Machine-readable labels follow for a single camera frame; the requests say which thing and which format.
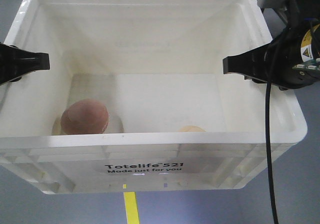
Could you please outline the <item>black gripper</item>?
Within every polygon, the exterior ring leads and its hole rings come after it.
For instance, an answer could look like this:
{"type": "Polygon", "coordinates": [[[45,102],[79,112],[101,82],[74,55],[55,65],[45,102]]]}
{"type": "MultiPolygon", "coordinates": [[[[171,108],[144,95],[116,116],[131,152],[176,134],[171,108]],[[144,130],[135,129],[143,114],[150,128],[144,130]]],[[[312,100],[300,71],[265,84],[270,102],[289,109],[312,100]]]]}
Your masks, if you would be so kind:
{"type": "Polygon", "coordinates": [[[255,83],[271,83],[280,89],[299,89],[320,80],[320,22],[305,19],[284,31],[271,44],[225,57],[223,74],[240,74],[255,83]]]}

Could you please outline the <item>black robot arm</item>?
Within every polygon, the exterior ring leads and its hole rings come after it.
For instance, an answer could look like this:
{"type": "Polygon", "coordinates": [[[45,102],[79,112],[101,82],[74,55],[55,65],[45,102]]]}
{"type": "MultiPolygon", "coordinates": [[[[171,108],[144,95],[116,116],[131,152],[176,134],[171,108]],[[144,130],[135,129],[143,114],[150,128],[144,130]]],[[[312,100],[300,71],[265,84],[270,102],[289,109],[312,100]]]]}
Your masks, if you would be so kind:
{"type": "Polygon", "coordinates": [[[262,3],[286,21],[284,30],[269,44],[223,60],[224,74],[237,73],[256,83],[281,90],[299,89],[320,80],[320,0],[275,0],[262,3]]]}

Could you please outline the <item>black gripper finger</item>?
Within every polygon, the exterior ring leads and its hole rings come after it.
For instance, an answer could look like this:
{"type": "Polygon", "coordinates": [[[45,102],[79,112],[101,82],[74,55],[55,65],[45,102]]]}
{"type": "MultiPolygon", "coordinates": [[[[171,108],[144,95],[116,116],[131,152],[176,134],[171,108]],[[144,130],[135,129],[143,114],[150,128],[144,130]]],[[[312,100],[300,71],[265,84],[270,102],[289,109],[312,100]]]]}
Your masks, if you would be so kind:
{"type": "Polygon", "coordinates": [[[50,69],[47,53],[29,52],[3,43],[0,46],[1,85],[19,81],[22,76],[31,72],[50,69]]]}

